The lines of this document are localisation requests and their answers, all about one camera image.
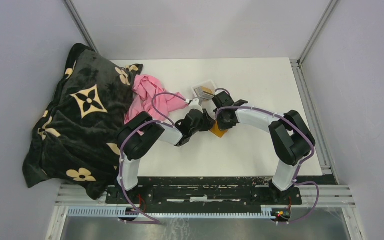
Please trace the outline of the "yellow leather card holder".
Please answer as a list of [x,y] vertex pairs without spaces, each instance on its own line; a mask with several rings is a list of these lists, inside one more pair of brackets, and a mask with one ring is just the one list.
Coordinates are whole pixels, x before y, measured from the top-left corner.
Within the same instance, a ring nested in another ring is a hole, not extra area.
[[216,121],[213,127],[209,130],[211,133],[213,133],[218,138],[222,138],[227,132],[228,129],[222,130],[219,128],[218,122]]

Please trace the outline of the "stack of credit cards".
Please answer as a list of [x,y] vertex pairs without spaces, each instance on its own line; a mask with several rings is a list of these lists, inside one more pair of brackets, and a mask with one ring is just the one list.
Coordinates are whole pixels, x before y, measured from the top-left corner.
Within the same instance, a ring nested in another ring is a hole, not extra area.
[[207,88],[205,86],[198,86],[193,89],[195,95],[197,98],[210,101],[215,96],[214,91],[210,88]]

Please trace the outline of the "white plastic tray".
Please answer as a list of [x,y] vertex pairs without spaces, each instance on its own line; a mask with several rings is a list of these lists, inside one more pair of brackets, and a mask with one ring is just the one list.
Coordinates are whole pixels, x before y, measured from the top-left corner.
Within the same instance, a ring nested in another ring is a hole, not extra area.
[[196,83],[190,87],[195,98],[203,101],[211,101],[216,93],[216,85],[212,80],[207,80],[201,83]]

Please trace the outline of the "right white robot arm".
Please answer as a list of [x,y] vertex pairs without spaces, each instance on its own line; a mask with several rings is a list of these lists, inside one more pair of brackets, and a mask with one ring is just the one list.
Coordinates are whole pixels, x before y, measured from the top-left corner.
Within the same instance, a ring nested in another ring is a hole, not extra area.
[[229,130],[237,124],[249,125],[270,134],[279,159],[269,182],[269,199],[282,204],[289,198],[303,162],[315,154],[315,139],[300,113],[295,110],[281,115],[251,106],[245,100],[234,101],[225,91],[212,98],[218,128]]

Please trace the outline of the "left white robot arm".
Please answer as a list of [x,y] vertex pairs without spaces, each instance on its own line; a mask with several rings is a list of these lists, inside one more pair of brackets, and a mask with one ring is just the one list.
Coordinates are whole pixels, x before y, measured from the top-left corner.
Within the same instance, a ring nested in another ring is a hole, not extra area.
[[191,109],[184,119],[169,125],[143,111],[118,133],[120,185],[118,197],[129,204],[136,200],[140,161],[157,141],[181,147],[198,132],[209,131],[216,121],[204,110]]

